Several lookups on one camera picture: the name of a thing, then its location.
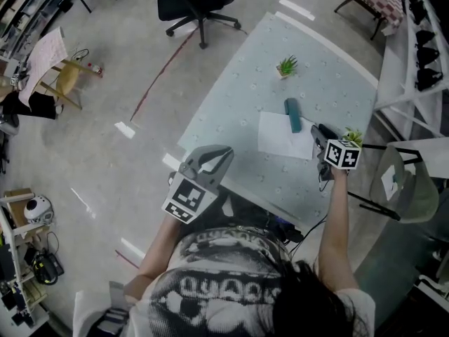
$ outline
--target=green plant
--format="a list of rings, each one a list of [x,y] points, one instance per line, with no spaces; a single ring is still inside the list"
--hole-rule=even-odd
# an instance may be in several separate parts
[[[284,59],[278,65],[279,73],[282,76],[294,74],[296,71],[297,61],[294,55],[291,55],[288,59]]]
[[[359,130],[353,131],[350,127],[346,127],[346,129],[343,140],[354,141],[359,147],[362,147],[362,132]]]

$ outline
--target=sleeve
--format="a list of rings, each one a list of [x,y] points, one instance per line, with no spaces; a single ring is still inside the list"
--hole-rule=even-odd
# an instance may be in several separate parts
[[[367,331],[367,336],[374,336],[374,321],[376,304],[374,300],[366,292],[359,289],[342,289],[337,291],[336,295],[349,307],[355,309],[357,317],[363,322],[361,326],[360,320],[354,324],[354,337],[360,336],[360,331]]]
[[[73,336],[86,337],[92,325],[111,307],[108,293],[80,291],[75,295]]]

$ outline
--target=box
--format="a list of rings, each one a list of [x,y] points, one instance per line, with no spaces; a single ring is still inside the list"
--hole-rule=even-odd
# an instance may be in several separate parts
[[[355,170],[361,150],[354,141],[328,140],[324,161],[340,170]]]

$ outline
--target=concrete floor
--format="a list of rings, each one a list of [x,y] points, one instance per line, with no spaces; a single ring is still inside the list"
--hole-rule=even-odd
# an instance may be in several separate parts
[[[104,77],[82,76],[72,94],[83,106],[66,106],[57,121],[20,118],[20,133],[11,138],[11,163],[1,180],[2,190],[31,187],[46,195],[55,209],[53,230],[58,235],[58,258],[65,275],[48,287],[47,306],[72,325],[74,295],[82,289],[106,291],[107,281],[126,283],[135,268],[118,258],[123,239],[146,251],[163,218],[160,206],[168,191],[170,170],[162,163],[165,153],[180,158],[176,145],[214,81],[264,14],[284,12],[310,26],[348,52],[376,77],[380,74],[384,37],[370,41],[375,23],[356,4],[334,14],[342,0],[291,0],[310,11],[305,17],[280,5],[279,0],[236,0],[222,13],[237,17],[244,31],[207,22],[209,47],[198,47],[199,33],[183,45],[136,107],[163,66],[195,28],[186,26],[168,38],[160,22],[156,0],[86,0],[91,14],[75,1],[59,17],[69,54],[88,48],[84,62],[105,69]],[[51,82],[53,76],[47,76]],[[136,134],[127,139],[114,126],[123,121]],[[370,127],[370,142],[382,142]],[[366,193],[376,159],[363,157],[361,168],[350,178],[351,187]],[[349,255],[357,267],[386,220],[360,211],[351,203]],[[313,261],[320,229],[310,235],[295,258]]]

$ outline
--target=blue object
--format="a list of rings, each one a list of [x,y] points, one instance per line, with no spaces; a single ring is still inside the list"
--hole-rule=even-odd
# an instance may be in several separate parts
[[[290,117],[290,125],[293,133],[301,132],[300,109],[295,98],[288,98],[283,102],[286,114]]]

